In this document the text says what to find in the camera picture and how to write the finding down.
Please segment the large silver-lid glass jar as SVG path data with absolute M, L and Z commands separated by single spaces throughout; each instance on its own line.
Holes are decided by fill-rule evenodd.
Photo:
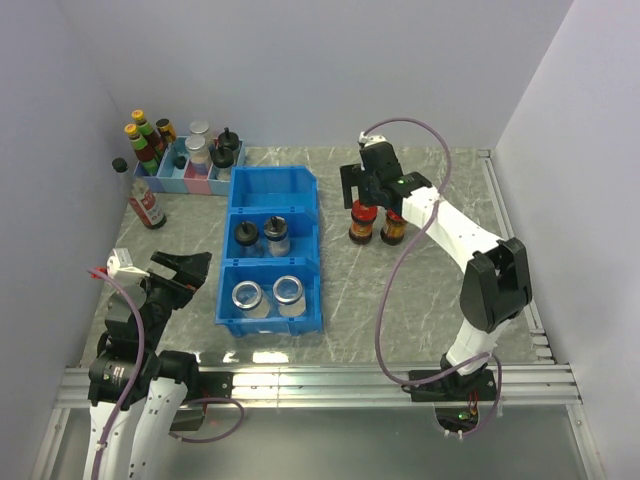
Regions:
M 273 295 L 282 317 L 300 317 L 306 312 L 306 297 L 303 283 L 298 277 L 285 275 L 273 285 Z

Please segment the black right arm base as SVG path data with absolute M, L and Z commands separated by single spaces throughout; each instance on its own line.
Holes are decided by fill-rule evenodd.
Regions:
M 469 377 L 452 373 L 432 383 L 403 385 L 402 390 L 414 403 L 434 403 L 435 419 L 444 435 L 462 440 L 498 413 L 502 373 L 483 366 Z

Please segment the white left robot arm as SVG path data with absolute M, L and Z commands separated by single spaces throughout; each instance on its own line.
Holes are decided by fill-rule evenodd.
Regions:
M 154 478 L 177 410 L 201 390 L 195 355 L 157 347 L 172 313 L 205 283 L 212 255 L 156 251 L 151 259 L 172 277 L 135 267 L 125 248 L 113 249 L 105 267 L 91 271 L 115 291 L 88 373 L 86 479 Z

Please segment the black knob-lid glass jar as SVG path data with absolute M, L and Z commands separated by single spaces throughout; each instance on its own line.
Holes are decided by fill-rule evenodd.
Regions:
M 234 229 L 234 239 L 241 256 L 261 258 L 264 255 L 259 230 L 251 221 L 241 221 Z

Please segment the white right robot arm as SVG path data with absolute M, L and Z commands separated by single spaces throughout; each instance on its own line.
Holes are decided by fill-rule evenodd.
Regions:
M 522 241 L 504 240 L 483 229 L 444 199 L 418 172 L 402 170 L 394 147 L 381 135 L 359 141 L 358 164 L 340 169 L 345 207 L 359 200 L 383 207 L 427 235 L 463 273 L 463 322 L 437 374 L 442 391 L 462 399 L 476 384 L 506 325 L 533 298 L 527 250 Z

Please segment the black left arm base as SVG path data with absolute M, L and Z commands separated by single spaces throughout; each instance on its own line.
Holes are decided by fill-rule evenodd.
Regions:
M 205 370 L 199 373 L 196 386 L 187 393 L 184 403 L 179 407 L 171 432 L 196 432 L 204 424 L 207 406 L 191 404 L 191 401 L 205 397 L 230 398 L 234 374 L 228 371 Z

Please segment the small silver-lid glass jar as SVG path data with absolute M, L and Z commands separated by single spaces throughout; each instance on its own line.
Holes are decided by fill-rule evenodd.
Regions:
M 270 299 L 262 287 L 253 281 L 242 281 L 232 291 L 232 302 L 243 317 L 264 319 L 271 310 Z

